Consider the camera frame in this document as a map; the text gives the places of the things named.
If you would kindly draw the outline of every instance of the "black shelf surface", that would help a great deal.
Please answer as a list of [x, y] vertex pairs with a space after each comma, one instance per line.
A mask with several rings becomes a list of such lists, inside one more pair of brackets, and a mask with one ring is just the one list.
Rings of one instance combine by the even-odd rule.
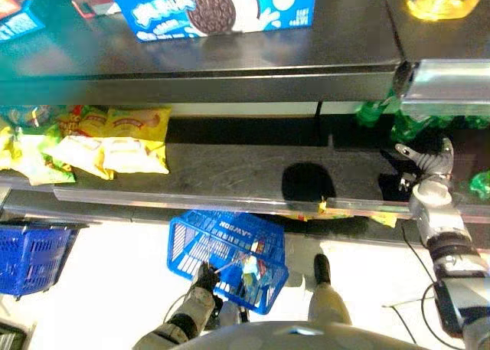
[[462, 19], [421, 21], [404, 0], [387, 0], [407, 61], [422, 59], [490, 59], [490, 0], [481, 0]]
[[[50, 192], [82, 206], [206, 208], [322, 218], [319, 202], [339, 213], [377, 212], [410, 218], [409, 192], [399, 191], [403, 172], [416, 166], [394, 151], [392, 116], [377, 127], [359, 126], [354, 116], [319, 118], [171, 119], [167, 134], [169, 175], [118, 174], [104, 181], [75, 169], [77, 183], [31, 187], [17, 172], [1, 171], [0, 184], [27, 192]], [[490, 222], [490, 204], [469, 192], [469, 180], [490, 166], [490, 132], [426, 129], [410, 147], [440, 150], [442, 135], [455, 149], [455, 201], [467, 222]]]
[[122, 15], [52, 6], [46, 29], [2, 44], [0, 105], [375, 100], [400, 63], [383, 0], [316, 0], [312, 28], [152, 43]]

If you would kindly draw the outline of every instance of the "tiled floor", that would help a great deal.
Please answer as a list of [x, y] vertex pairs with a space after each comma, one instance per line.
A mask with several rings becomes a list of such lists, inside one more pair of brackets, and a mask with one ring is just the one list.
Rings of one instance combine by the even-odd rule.
[[[15, 302], [3, 296], [6, 321], [34, 329], [33, 350], [129, 349], [161, 323], [189, 282], [166, 268], [168, 226], [104, 224], [82, 231], [60, 281], [46, 293]], [[430, 283], [406, 247], [286, 237], [289, 282], [268, 316], [253, 321], [306, 320], [314, 281], [312, 261], [324, 251], [332, 285], [343, 296], [355, 326], [410, 342], [394, 311], [384, 306], [419, 299]], [[420, 250], [430, 267], [427, 252]], [[423, 324], [420, 302], [397, 307], [419, 345], [444, 349]], [[446, 341], [462, 347], [440, 329], [433, 300], [428, 320]]]

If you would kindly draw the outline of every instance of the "blue packaging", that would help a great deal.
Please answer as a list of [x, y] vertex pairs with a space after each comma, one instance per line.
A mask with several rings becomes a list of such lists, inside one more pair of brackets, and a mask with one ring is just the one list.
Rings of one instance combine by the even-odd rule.
[[40, 18], [52, 9], [52, 0], [25, 0], [17, 13], [0, 20], [0, 42], [9, 41], [44, 28]]
[[308, 27], [315, 0], [115, 0], [141, 41]]

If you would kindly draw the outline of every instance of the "plastic basket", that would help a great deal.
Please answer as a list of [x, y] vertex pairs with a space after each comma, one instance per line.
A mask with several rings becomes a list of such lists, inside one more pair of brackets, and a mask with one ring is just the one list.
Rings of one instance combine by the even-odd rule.
[[0, 293], [17, 297], [53, 286], [78, 230], [0, 228]]
[[[250, 273], [243, 258], [256, 263]], [[167, 265], [192, 280], [203, 261], [220, 269], [215, 288], [229, 300], [267, 314], [288, 278], [284, 264], [284, 230], [251, 214], [189, 211], [170, 222]]]

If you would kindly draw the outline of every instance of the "chip bag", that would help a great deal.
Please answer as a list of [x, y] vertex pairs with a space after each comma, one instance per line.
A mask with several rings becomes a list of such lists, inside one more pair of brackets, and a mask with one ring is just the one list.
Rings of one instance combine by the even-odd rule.
[[169, 117], [170, 108], [109, 110], [103, 167], [125, 173], [168, 174], [164, 141]]
[[11, 168], [29, 178], [31, 185], [73, 183], [75, 177], [66, 163], [44, 153], [61, 140], [58, 125], [35, 129], [19, 128]]
[[88, 111], [88, 106], [76, 105], [71, 111], [60, 114], [56, 120], [63, 136], [69, 136]]
[[0, 118], [0, 170], [11, 168], [14, 131]]
[[83, 118], [74, 129], [69, 126], [69, 136], [46, 152], [69, 165], [81, 168], [102, 179], [114, 179], [114, 171], [103, 167], [103, 135], [107, 114], [103, 111], [85, 106]]

